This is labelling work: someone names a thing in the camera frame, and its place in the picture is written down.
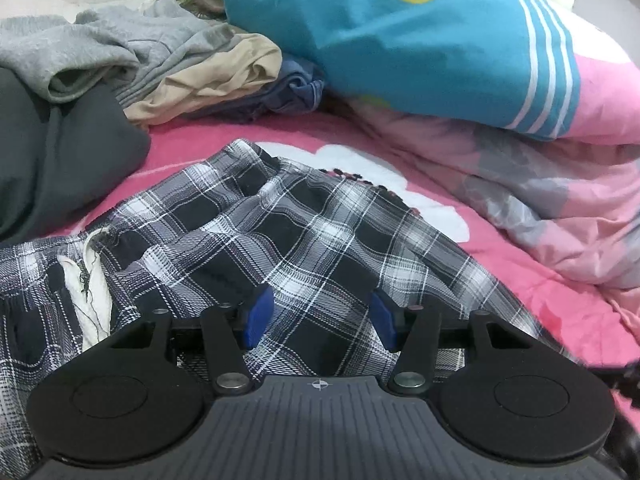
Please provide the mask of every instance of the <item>gray sweater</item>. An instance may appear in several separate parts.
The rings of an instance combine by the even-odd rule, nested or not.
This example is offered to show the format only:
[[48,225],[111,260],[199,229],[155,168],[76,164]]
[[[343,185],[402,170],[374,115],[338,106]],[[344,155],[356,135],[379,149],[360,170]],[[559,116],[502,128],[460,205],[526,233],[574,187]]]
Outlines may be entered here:
[[78,99],[103,79],[127,107],[165,76],[236,43],[229,25],[200,20],[175,0],[156,0],[143,12],[86,10],[75,23],[61,16],[0,20],[0,66],[51,103]]

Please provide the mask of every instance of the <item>black controller grip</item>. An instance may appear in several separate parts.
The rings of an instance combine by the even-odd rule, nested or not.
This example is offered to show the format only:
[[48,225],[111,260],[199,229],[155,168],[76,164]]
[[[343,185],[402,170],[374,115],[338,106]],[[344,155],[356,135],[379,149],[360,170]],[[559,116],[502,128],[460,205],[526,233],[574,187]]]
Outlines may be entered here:
[[427,403],[374,377],[268,376],[217,400],[184,442],[148,462],[89,470],[49,460],[31,480],[618,480],[596,459],[516,466],[467,449]]

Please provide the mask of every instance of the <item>dark gray clothing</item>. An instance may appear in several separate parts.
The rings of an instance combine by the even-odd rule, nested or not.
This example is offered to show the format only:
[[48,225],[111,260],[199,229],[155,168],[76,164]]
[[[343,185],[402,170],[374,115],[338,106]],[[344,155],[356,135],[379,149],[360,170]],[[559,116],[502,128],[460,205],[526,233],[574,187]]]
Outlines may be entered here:
[[0,68],[0,244],[63,226],[145,160],[148,134],[98,83],[53,105]]

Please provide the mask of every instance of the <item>blue denim clothing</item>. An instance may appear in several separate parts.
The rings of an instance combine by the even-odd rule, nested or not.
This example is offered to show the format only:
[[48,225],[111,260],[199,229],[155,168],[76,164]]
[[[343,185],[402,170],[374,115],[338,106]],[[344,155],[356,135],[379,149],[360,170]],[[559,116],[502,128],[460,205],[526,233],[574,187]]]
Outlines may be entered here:
[[282,66],[276,81],[266,84],[254,94],[183,116],[197,119],[215,115],[235,123],[248,123],[268,111],[283,115],[308,114],[318,108],[323,89],[324,75],[317,66],[305,59],[282,54]]

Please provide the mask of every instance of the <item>blue trigger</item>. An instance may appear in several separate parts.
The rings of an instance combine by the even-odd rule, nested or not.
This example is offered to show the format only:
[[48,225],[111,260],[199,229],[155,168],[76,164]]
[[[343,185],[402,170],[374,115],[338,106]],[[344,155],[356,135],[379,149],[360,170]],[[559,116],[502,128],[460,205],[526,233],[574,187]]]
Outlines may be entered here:
[[382,346],[389,352],[395,351],[398,343],[398,333],[394,327],[391,311],[375,292],[369,300],[369,318],[373,328],[378,333]]
[[245,349],[251,350],[258,346],[271,317],[273,317],[273,289],[266,285],[258,292],[242,332],[242,343]]

